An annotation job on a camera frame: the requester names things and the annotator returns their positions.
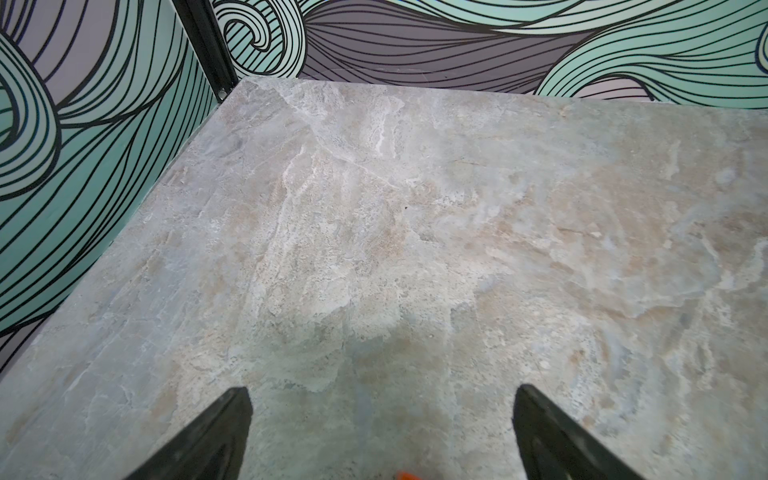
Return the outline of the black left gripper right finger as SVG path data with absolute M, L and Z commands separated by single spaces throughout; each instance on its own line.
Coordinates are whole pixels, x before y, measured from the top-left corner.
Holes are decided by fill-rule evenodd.
M 529 479 L 642 479 L 532 384 L 516 390 L 512 425 Z

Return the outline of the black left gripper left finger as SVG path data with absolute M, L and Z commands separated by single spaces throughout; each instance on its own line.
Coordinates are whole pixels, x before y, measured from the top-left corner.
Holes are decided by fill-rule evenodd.
M 247 388 L 226 390 L 127 479 L 238 479 L 252 415 Z

